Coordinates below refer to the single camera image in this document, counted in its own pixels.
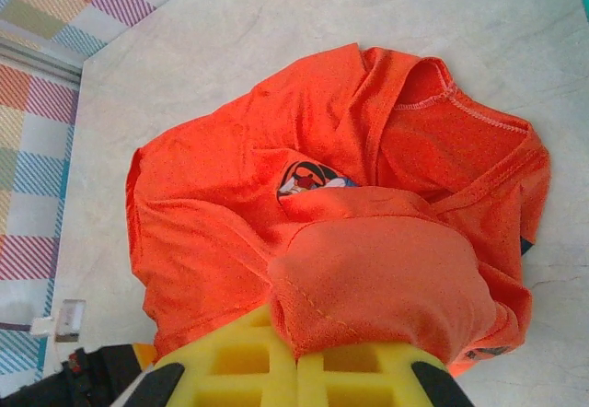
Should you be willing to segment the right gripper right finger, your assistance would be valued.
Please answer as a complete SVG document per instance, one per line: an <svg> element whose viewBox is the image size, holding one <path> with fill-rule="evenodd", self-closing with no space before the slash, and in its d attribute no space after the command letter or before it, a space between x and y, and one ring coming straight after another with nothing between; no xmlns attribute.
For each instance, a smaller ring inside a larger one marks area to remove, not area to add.
<svg viewBox="0 0 589 407"><path fill-rule="evenodd" d="M475 407L446 366L407 343L358 343L297 361L298 407Z"/></svg>

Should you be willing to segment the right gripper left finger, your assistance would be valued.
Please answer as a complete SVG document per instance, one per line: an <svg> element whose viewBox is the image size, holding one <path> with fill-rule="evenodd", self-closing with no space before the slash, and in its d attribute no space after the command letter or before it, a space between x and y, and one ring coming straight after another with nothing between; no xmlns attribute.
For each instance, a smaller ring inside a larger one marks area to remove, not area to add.
<svg viewBox="0 0 589 407"><path fill-rule="evenodd" d="M261 306L150 366L120 407L296 407L296 364Z"/></svg>

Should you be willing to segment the orange t-shirt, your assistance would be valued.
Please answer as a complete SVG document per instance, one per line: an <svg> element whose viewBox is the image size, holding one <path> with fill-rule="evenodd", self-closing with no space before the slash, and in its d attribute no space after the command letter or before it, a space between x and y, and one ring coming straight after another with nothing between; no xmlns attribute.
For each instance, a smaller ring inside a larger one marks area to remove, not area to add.
<svg viewBox="0 0 589 407"><path fill-rule="evenodd" d="M157 352L261 305L295 356L403 342L459 374L511 352L549 181L532 125L441 60L307 56L134 153L130 260Z"/></svg>

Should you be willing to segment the aluminium frame post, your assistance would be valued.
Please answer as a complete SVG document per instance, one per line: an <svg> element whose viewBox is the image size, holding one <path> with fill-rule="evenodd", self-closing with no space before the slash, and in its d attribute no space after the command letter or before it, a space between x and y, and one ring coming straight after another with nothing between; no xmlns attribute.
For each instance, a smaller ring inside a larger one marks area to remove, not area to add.
<svg viewBox="0 0 589 407"><path fill-rule="evenodd" d="M80 85L82 68L0 37L0 58L60 81Z"/></svg>

